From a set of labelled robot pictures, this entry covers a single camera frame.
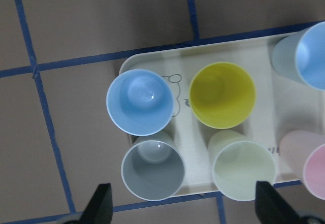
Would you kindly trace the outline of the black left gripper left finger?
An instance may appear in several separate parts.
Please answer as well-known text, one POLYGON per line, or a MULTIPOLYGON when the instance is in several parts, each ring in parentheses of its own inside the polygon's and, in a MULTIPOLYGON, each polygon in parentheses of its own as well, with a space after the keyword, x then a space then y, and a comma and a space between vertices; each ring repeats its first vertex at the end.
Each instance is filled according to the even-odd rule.
POLYGON ((99 184, 77 223, 111 223, 112 217, 111 184, 99 184))

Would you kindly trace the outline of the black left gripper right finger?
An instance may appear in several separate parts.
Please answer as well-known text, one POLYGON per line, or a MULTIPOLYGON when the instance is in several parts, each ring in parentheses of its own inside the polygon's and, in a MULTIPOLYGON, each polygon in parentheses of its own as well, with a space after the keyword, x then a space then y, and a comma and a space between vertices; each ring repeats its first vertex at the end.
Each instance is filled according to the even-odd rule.
POLYGON ((258 181, 255 213, 261 223, 311 223, 311 216, 300 216, 267 181, 258 181))

